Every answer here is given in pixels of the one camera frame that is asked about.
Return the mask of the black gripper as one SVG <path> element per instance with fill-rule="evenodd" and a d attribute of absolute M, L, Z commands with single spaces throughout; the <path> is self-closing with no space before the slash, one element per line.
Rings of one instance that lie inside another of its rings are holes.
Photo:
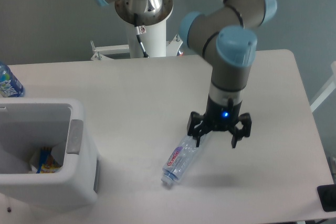
<path fill-rule="evenodd" d="M 210 96 L 204 115 L 192 111 L 187 124 L 187 135 L 200 146 L 201 137 L 210 131 L 229 131 L 232 134 L 231 145 L 236 148 L 237 142 L 243 137 L 250 137 L 252 120 L 250 113 L 239 115 L 242 102 L 227 107 L 213 101 Z"/>

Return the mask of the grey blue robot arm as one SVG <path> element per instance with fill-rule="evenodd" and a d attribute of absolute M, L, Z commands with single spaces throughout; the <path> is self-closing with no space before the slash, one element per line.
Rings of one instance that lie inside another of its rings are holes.
<path fill-rule="evenodd" d="M 132 58 L 164 57 L 165 26 L 172 13 L 172 0 L 96 0 L 101 6 L 114 4 L 127 25 Z M 187 133 L 196 143 L 211 131 L 232 134 L 232 146 L 251 132 L 251 117 L 240 114 L 242 94 L 256 55 L 253 29 L 273 18 L 276 0 L 222 0 L 223 7 L 204 15 L 187 14 L 178 35 L 182 42 L 212 66 L 211 85 L 204 114 L 192 112 Z"/>

